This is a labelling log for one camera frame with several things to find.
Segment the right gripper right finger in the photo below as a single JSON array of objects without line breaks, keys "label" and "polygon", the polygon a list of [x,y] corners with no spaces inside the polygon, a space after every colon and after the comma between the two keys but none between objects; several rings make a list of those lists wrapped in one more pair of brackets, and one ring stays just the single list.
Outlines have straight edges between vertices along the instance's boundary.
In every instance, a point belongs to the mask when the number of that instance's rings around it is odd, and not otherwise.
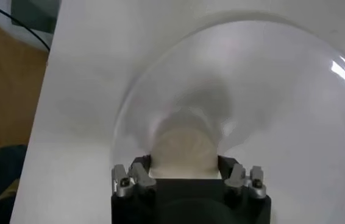
[{"label": "right gripper right finger", "polygon": [[223,179],[228,194],[262,200],[267,197],[266,186],[263,182],[264,171],[261,166],[253,166],[246,175],[246,169],[235,158],[218,156],[218,170]]}]

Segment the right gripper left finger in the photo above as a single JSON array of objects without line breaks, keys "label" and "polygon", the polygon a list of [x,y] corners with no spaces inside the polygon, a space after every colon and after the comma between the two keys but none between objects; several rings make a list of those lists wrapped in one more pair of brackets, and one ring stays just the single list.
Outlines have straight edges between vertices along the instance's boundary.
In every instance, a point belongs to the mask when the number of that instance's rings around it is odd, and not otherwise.
[{"label": "right gripper left finger", "polygon": [[151,156],[136,157],[129,169],[123,164],[117,164],[112,169],[112,194],[119,198],[129,198],[135,190],[140,194],[153,194],[157,188],[157,182],[149,175],[151,168]]}]

